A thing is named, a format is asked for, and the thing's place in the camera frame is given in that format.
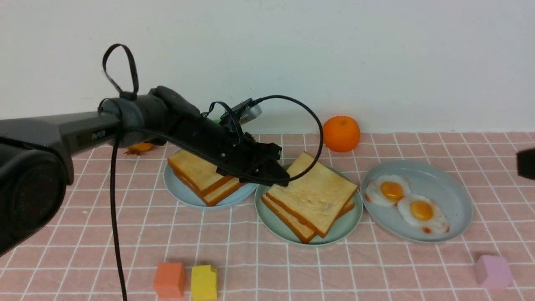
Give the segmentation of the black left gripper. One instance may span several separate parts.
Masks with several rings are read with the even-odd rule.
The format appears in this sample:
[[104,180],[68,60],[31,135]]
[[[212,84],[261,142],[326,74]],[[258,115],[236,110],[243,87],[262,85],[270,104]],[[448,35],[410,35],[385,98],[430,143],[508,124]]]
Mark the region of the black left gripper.
[[289,184],[290,176],[278,162],[282,148],[275,143],[257,142],[248,132],[239,136],[208,118],[184,117],[173,130],[180,145],[216,165],[220,175],[233,176],[240,183]]

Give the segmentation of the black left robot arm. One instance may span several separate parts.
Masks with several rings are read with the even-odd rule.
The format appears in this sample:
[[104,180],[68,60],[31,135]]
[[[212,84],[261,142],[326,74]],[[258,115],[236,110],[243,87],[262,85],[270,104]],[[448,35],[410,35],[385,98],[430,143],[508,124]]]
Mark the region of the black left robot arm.
[[164,139],[242,182],[287,186],[281,148],[219,125],[180,94],[158,86],[134,100],[107,99],[97,111],[1,121],[1,254],[56,215],[74,181],[73,156],[119,141],[119,148]]

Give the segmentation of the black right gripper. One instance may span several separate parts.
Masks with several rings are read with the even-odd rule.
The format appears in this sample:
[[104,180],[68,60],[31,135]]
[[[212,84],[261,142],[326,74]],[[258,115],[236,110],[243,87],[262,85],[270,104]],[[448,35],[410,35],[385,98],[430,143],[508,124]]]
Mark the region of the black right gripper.
[[535,180],[535,148],[517,152],[517,174],[529,180]]

